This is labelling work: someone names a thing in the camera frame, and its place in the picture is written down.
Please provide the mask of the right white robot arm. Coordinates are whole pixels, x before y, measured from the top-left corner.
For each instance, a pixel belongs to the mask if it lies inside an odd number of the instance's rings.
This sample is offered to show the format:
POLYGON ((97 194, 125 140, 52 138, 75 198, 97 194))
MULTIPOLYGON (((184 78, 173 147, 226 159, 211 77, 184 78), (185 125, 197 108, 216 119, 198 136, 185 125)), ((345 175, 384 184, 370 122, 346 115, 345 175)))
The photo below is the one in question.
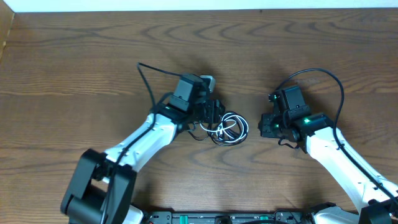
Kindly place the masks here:
POLYGON ((296 144, 318 161, 351 199, 356 213, 334 203, 313 207, 303 223, 392 223, 397 216, 397 184, 374 169, 347 142, 324 114, 263 114, 259 130, 264 138, 296 144))

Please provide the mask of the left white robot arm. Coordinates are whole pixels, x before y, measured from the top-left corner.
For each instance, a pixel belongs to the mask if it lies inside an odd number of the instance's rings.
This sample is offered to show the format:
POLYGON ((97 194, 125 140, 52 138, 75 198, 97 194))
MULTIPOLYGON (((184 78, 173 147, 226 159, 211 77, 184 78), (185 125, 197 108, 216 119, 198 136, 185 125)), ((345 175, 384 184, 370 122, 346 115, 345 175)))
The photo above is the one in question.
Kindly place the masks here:
POLYGON ((190 123, 215 123, 224 112, 220 100, 192 103, 187 111, 172 103, 158 103, 124 141, 104 152, 88 149, 82 154, 61 212, 70 223, 140 223, 144 213, 131 205, 138 172, 190 123))

